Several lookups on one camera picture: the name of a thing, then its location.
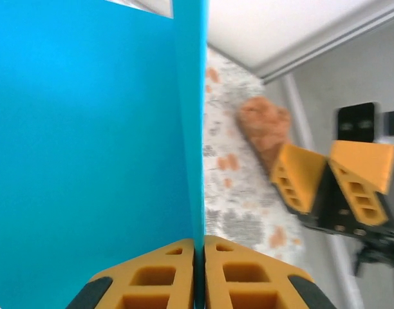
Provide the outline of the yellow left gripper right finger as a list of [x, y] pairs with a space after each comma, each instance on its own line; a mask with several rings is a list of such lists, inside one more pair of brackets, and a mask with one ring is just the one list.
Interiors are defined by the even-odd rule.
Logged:
[[205, 236], [206, 308], [324, 309], [304, 270], [218, 236]]

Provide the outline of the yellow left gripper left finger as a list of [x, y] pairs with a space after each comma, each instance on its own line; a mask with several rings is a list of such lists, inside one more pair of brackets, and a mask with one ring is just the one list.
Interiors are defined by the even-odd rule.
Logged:
[[194, 307], [194, 241], [182, 239], [94, 275], [68, 308]]

